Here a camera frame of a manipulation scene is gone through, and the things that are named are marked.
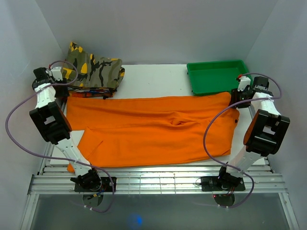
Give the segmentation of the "orange trousers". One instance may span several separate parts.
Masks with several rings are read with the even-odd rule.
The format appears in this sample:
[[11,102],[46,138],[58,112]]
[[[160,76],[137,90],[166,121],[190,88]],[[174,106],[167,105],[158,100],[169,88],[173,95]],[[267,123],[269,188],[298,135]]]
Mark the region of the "orange trousers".
[[137,99],[70,97],[81,154],[102,168],[156,166],[229,155],[239,111],[230,94]]

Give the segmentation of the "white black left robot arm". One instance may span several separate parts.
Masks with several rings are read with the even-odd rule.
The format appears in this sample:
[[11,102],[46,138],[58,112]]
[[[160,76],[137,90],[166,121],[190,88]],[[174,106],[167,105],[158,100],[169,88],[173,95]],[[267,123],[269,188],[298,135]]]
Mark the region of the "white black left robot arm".
[[35,80],[32,88],[37,93],[37,101],[35,109],[29,112],[32,121],[46,142],[52,143],[67,159],[72,159],[71,166],[76,177],[71,181],[85,190],[99,190],[102,180],[74,143],[72,128],[56,102],[57,98],[66,100],[69,96],[67,87],[62,86],[67,81],[62,79],[61,68],[40,67],[33,72]]

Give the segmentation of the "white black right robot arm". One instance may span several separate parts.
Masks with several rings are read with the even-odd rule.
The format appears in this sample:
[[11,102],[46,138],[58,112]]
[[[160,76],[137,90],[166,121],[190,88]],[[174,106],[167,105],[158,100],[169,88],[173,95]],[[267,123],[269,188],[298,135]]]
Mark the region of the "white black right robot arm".
[[255,115],[243,138],[243,148],[219,171],[216,183],[222,190],[237,187],[243,182],[243,173],[254,162],[276,154],[290,125],[290,119],[277,111],[266,77],[256,76],[251,82],[249,77],[240,75],[237,81],[239,85],[231,91],[230,104],[249,100],[235,107],[251,106]]

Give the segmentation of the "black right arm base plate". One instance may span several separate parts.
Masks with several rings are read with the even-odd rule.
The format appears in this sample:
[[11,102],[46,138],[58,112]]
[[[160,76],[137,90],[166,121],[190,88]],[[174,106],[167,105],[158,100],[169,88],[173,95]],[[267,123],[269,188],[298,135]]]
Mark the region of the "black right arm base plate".
[[220,176],[201,177],[201,190],[203,192],[213,191],[245,191],[242,178],[225,179]]

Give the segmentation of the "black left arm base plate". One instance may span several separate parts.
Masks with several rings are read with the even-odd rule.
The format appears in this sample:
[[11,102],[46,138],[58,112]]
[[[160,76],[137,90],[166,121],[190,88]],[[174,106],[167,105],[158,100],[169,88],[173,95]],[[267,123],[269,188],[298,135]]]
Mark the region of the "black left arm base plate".
[[[116,191],[116,183],[117,183],[117,177],[111,177],[114,185],[114,191]],[[83,188],[79,184],[75,184],[74,191],[75,192],[99,192],[99,191],[105,191],[105,192],[112,192],[112,184],[109,177],[100,177],[100,180],[98,180],[95,184],[91,184],[89,187]]]

